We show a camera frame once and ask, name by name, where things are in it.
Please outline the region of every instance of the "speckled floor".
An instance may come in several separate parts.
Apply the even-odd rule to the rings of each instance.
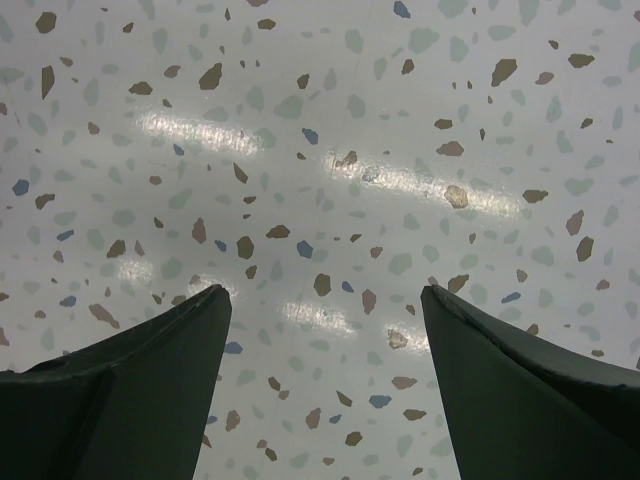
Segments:
[[[223,284],[211,480],[458,478],[428,283],[636,368],[639,3],[201,2],[0,6],[0,368]]]

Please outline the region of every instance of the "white floor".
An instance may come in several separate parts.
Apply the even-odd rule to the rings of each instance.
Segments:
[[[223,284],[210,480],[458,478],[430,282],[636,368],[640,3],[200,1],[0,6],[0,368]]]

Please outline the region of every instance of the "terrazzo floor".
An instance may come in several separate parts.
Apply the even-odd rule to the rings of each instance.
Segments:
[[[429,283],[636,368],[639,2],[206,1],[0,6],[0,368],[221,283],[198,480],[459,478]]]

